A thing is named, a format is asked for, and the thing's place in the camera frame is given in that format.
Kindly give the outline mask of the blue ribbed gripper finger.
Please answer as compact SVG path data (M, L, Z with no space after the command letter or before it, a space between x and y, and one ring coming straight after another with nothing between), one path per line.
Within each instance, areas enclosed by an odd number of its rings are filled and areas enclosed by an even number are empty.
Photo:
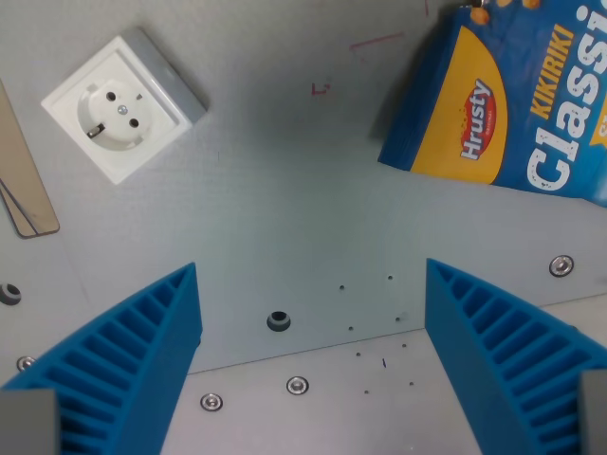
M485 454L579 454L579 380L606 349L453 266L427 261L425 328Z
M158 454L202 336L196 268L141 289L4 385L55 391L63 454Z

